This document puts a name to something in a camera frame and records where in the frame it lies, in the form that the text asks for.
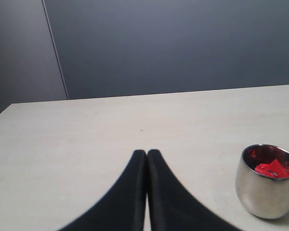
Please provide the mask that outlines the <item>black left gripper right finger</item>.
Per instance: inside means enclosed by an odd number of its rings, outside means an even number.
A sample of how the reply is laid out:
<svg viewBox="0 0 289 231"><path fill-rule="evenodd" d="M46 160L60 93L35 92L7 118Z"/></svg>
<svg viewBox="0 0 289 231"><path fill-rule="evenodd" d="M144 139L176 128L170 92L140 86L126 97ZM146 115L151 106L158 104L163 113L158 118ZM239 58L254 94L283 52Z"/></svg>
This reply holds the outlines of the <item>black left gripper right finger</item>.
<svg viewBox="0 0 289 231"><path fill-rule="evenodd" d="M200 203L179 182L159 150L147 154L147 176L151 230L239 230Z"/></svg>

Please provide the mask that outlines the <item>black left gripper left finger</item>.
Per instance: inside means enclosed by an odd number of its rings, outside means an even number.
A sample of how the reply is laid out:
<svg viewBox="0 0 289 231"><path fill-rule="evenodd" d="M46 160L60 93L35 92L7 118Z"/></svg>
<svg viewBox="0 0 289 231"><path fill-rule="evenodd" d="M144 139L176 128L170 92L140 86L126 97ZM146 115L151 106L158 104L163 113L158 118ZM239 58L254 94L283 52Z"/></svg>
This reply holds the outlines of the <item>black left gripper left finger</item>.
<svg viewBox="0 0 289 231"><path fill-rule="evenodd" d="M147 193L147 155L135 150L108 192L62 231L142 231Z"/></svg>

